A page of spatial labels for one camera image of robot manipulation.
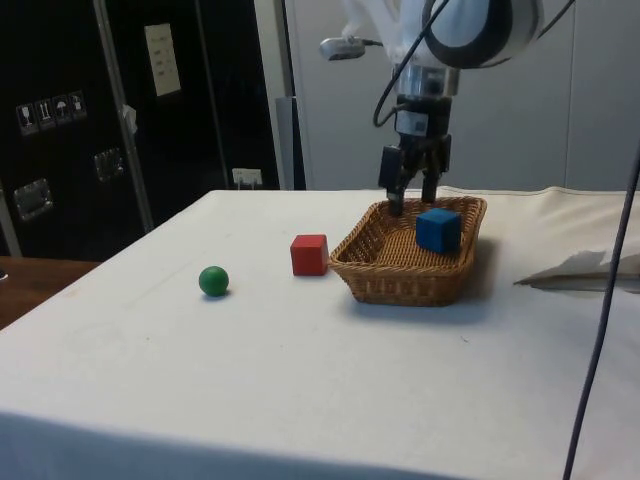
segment basket rim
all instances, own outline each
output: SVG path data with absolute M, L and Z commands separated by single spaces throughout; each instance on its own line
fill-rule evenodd
M 464 197 L 441 197 L 438 200 L 455 199 L 461 202 L 473 203 L 479 206 L 478 215 L 476 217 L 476 224 L 471 232 L 471 237 L 478 236 L 482 220 L 487 211 L 487 201 L 483 198 L 464 196 Z M 407 199 L 406 202 L 418 203 L 422 202 L 419 198 Z M 347 273 L 349 271 L 357 271 L 358 273 L 376 272 L 377 274 L 389 274 L 389 275 L 403 275 L 403 274 L 430 274 L 434 277 L 456 275 L 469 267 L 469 263 L 473 261 L 473 242 L 469 242 L 469 246 L 463 252 L 463 259 L 453 267 L 418 267 L 418 266 L 398 266 L 398 265 L 385 265 L 377 263 L 366 262 L 342 262 L 338 260 L 338 257 L 347 249 L 353 239 L 362 231 L 369 221 L 369 218 L 378 209 L 388 204 L 388 201 L 376 202 L 371 205 L 362 219 L 356 224 L 356 226 L 349 232 L 347 237 L 334 249 L 329 257 L 329 265 L 336 272 Z

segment wicker basket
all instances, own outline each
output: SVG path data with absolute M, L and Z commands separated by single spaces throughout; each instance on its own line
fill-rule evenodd
M 462 215 L 457 253 L 440 255 L 416 244 L 416 217 L 430 208 Z M 393 217 L 387 202 L 373 205 L 331 254 L 329 265 L 359 302 L 385 305 L 445 306 L 454 303 L 471 273 L 487 202 L 479 198 L 441 198 L 434 204 L 406 200 Z

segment black cable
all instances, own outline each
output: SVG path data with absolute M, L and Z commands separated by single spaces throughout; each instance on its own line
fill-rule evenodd
M 376 110 L 373 113 L 373 124 L 376 126 L 376 128 L 382 127 L 385 123 L 387 123 L 387 121 L 395 113 L 392 110 L 392 113 L 385 115 L 383 121 L 380 122 L 380 112 L 382 111 L 382 107 L 384 106 L 384 102 L 386 102 L 387 98 L 389 98 L 389 94 L 391 93 L 391 90 L 393 90 L 393 87 L 395 86 L 395 84 L 400 79 L 400 75 L 402 75 L 402 71 L 405 69 L 405 67 L 407 66 L 409 61 L 411 61 L 411 57 L 413 57 L 413 54 L 416 53 L 416 50 L 418 49 L 418 47 L 420 46 L 422 41 L 427 36 L 427 33 L 429 33 L 429 29 L 431 29 L 431 25 L 433 25 L 433 22 L 436 21 L 436 19 L 438 18 L 438 16 L 440 15 L 440 13 L 444 9 L 444 7 L 447 6 L 448 3 L 449 3 L 449 0 L 444 0 L 440 4 L 440 6 L 436 9 L 436 11 L 433 12 L 433 15 L 431 16 L 431 18 L 425 24 L 424 28 L 420 32 L 420 35 L 418 35 L 418 38 L 416 38 L 415 42 L 413 42 L 413 45 L 411 45 L 411 48 L 409 49 L 407 54 L 402 59 L 402 62 L 400 62 L 400 65 L 398 65 L 398 68 L 396 68 L 396 71 L 393 73 L 393 76 L 391 77 L 391 80 L 387 84 L 387 88 L 384 89 L 384 92 L 383 92 L 382 96 L 380 97 L 380 100 L 378 100 L 378 105 L 376 106 Z
M 540 33 L 538 34 L 538 40 L 540 40 L 542 37 L 544 37 L 549 30 L 551 30 L 556 23 L 558 23 L 562 17 L 564 17 L 564 14 L 567 13 L 567 11 L 571 8 L 571 6 L 576 3 L 576 0 L 569 0 L 564 7 L 562 7 L 562 9 L 560 9 L 560 11 L 558 12 L 558 14 L 553 17 L 553 20 L 551 20 L 546 27 L 544 27 Z
M 629 186 L 627 188 L 627 195 L 624 202 L 624 208 L 622 209 L 622 216 L 620 218 L 620 226 L 618 227 L 618 235 L 616 243 L 613 248 L 613 254 L 611 256 L 611 270 L 609 272 L 609 279 L 607 280 L 607 289 L 602 302 L 602 314 L 600 316 L 600 326 L 598 327 L 598 336 L 596 337 L 596 344 L 593 348 L 593 355 L 591 356 L 591 362 L 589 363 L 589 370 L 587 371 L 587 379 L 585 380 L 584 387 L 582 389 L 582 395 L 580 397 L 580 404 L 578 406 L 578 413 L 576 414 L 576 420 L 573 425 L 573 432 L 571 434 L 571 443 L 569 445 L 569 453 L 567 455 L 567 463 L 564 469 L 563 480 L 571 479 L 571 472 L 573 471 L 573 464 L 576 459 L 576 451 L 578 450 L 578 442 L 580 440 L 580 432 L 582 430 L 582 424 L 587 411 L 587 404 L 589 403 L 589 396 L 591 394 L 591 388 L 595 380 L 596 371 L 598 370 L 598 362 L 600 361 L 600 354 L 602 353 L 602 347 L 604 345 L 604 339 L 607 334 L 607 325 L 609 324 L 609 314 L 611 312 L 611 302 L 613 300 L 613 291 L 616 286 L 616 279 L 618 276 L 618 268 L 620 266 L 620 257 L 622 255 L 622 246 L 624 245 L 624 239 L 627 234 L 627 228 L 629 227 L 629 218 L 631 217 L 631 208 L 633 207 L 633 201 L 635 193 L 638 188 L 638 181 L 640 180 L 640 148 L 636 155 L 635 164 L 629 180 Z
M 363 38 L 362 43 L 364 44 L 365 47 L 384 47 L 383 43 L 377 40 L 369 40 L 369 39 Z

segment white sign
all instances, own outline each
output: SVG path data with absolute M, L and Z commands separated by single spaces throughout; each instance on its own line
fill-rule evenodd
M 144 27 L 147 37 L 147 48 L 151 60 L 151 72 L 156 86 L 156 95 L 161 97 L 173 92 L 179 92 L 180 75 L 176 63 L 176 53 L 173 49 L 171 25 L 148 25 Z

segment metal latch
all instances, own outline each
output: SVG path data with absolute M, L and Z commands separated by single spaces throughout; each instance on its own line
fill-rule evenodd
M 23 222 L 28 222 L 53 208 L 51 190 L 46 178 L 16 189 L 13 199 Z
M 98 179 L 102 183 L 107 183 L 124 173 L 124 161 L 119 148 L 110 148 L 107 151 L 98 153 L 93 156 L 93 161 Z

